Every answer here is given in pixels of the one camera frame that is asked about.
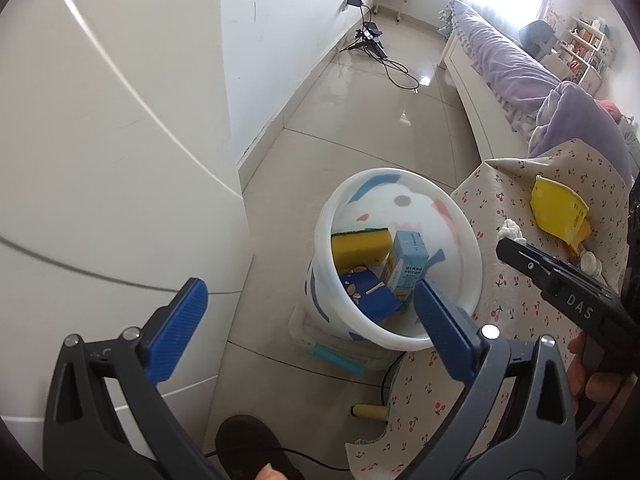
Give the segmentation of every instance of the purple bedding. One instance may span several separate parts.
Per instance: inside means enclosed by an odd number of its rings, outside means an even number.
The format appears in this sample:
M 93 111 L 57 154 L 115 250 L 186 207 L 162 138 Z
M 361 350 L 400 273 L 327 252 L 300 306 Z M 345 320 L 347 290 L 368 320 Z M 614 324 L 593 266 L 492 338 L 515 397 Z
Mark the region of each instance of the purple bedding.
M 453 0 L 452 12 L 473 57 L 478 60 L 478 72 L 494 93 L 535 118 L 560 80 L 467 4 Z
M 625 138 L 618 125 L 575 83 L 565 81 L 549 92 L 540 107 L 529 141 L 529 158 L 572 139 L 598 150 L 631 188 L 631 166 Z
M 529 158 L 581 139 L 606 157 L 631 187 L 625 139 L 590 95 L 574 83 L 561 82 L 467 4 L 451 0 L 444 16 L 506 110 L 511 128 L 530 137 Z

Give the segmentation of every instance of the yellow sponge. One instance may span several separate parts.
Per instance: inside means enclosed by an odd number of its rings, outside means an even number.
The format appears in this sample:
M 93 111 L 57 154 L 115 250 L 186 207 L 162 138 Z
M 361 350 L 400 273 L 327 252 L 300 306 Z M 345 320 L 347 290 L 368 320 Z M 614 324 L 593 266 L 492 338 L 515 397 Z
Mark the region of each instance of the yellow sponge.
M 392 241 L 386 227 L 332 234 L 331 252 L 338 274 L 361 264 L 377 267 L 389 254 Z

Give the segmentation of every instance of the black slipper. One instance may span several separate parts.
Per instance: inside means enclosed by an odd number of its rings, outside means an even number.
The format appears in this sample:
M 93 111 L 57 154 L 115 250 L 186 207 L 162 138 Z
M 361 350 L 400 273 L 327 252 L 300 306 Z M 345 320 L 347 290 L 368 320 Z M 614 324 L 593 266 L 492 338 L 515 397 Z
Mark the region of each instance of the black slipper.
M 267 464 L 281 472 L 287 480 L 304 480 L 284 451 L 264 451 L 282 445 L 261 420 L 251 415 L 234 415 L 225 420 L 216 434 L 218 459 L 231 480 L 255 480 Z M 238 448 L 255 450 L 232 451 Z

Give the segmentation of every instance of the blue carton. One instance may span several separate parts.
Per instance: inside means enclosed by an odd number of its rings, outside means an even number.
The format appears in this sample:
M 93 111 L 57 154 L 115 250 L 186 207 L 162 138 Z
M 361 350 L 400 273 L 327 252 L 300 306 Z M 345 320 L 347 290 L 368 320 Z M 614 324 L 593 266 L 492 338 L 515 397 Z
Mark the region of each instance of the blue carton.
M 340 276 L 344 290 L 360 311 L 374 323 L 402 306 L 402 301 L 366 266 L 357 266 Z
M 404 301 L 420 280 L 427 261 L 429 252 L 420 233 L 397 231 L 380 279 L 398 300 Z

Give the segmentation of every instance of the bookshelf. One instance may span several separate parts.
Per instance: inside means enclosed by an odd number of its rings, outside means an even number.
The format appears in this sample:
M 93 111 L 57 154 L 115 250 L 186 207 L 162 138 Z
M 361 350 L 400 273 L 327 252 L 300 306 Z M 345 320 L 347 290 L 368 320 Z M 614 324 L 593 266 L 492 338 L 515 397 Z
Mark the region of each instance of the bookshelf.
M 560 40 L 558 56 L 573 74 L 569 79 L 595 94 L 615 56 L 609 38 L 581 18 L 572 17 Z

